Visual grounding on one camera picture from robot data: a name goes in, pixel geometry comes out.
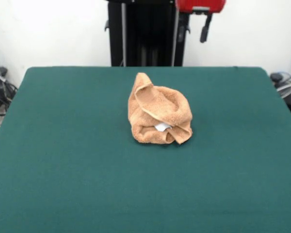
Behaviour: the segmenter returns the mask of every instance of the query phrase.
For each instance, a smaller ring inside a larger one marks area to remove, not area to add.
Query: towel label
[[[171,126],[166,123],[160,123],[154,127],[160,132],[164,132],[168,128],[172,129]]]

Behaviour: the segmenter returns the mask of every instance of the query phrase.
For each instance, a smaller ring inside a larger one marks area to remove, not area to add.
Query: red part
[[[195,11],[220,13],[226,0],[176,0],[180,12],[193,13]]]

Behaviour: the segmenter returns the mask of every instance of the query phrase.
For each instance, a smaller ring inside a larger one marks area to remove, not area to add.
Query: black metal frame
[[[122,3],[127,3],[125,25],[122,25]],[[126,66],[182,66],[190,15],[180,13],[175,22],[177,10],[172,1],[109,0],[108,10],[112,66],[124,65],[123,28]],[[175,23],[178,23],[176,38]]]

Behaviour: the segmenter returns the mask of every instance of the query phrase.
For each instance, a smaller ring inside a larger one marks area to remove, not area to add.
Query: green felt surface
[[[133,139],[138,71],[187,97],[187,143]],[[31,68],[0,129],[0,233],[38,232],[291,233],[291,114],[259,68]]]

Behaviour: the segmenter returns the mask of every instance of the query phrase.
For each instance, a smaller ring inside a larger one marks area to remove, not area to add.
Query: towel
[[[184,95],[168,87],[154,86],[144,73],[136,76],[128,101],[128,117],[132,135],[140,143],[170,144],[176,140],[181,144],[192,136],[192,113]],[[155,128],[162,123],[163,132]]]

